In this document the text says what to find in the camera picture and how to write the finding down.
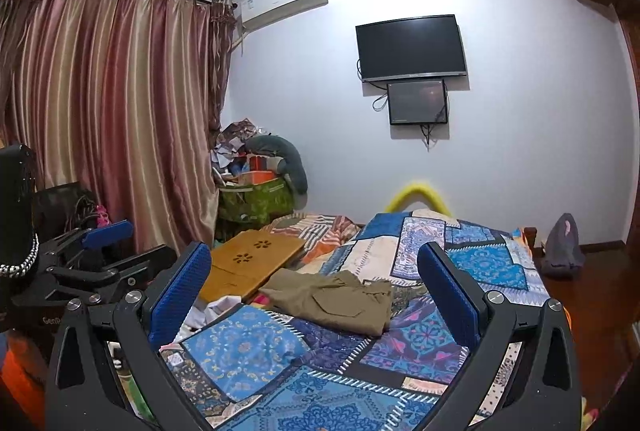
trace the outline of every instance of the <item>television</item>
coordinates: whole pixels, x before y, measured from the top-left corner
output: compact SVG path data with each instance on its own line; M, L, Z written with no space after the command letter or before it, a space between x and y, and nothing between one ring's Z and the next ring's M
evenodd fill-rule
M453 14L359 25L356 39L363 81L466 75Z
M391 81L386 89L389 124L447 123L447 95L442 79Z

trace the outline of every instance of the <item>green bag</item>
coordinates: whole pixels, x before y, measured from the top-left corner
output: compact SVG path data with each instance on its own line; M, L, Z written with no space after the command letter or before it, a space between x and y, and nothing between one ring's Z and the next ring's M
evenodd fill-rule
M281 177L246 186L220 188L220 218L266 225L273 218L293 212L293 195Z

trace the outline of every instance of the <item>silver bolt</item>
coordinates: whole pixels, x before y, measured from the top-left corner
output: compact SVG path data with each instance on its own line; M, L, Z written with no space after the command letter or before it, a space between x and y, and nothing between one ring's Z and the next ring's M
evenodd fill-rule
M490 290L489 292L487 292L486 298L494 305L499 305L504 301L502 292L498 292L497 290Z
M549 308L551 308L551 310L553 310L554 312L560 312L562 310L562 303L559 302L557 299L551 298L546 303L549 305Z
M140 292L140 290L132 290L131 292L128 292L127 295L124 297L124 300L130 304L137 303L141 299L142 299L142 292Z
M66 304L66 309L67 310L78 310L80 308L80 306L82 305L82 301L79 300L77 297L74 297L71 301L69 301Z

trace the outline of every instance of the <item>patchwork quilt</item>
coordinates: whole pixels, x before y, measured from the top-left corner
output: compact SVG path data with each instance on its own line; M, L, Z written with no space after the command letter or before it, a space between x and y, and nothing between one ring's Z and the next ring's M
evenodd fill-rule
M437 241L487 291L542 305L548 295L517 235L430 210L376 215L333 252L321 273L351 270L393 284L388 331L373 339L250 305L161 355L213 429L412 431L468 357L417 273L417 252ZM520 353L512 343L473 423L498 405Z

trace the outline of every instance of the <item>white wall-mounted air conditioner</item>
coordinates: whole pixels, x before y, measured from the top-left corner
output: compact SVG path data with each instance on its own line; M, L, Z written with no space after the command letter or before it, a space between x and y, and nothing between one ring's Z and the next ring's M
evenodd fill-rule
M329 0L243 0L240 3L242 26L246 32L251 32L328 3Z

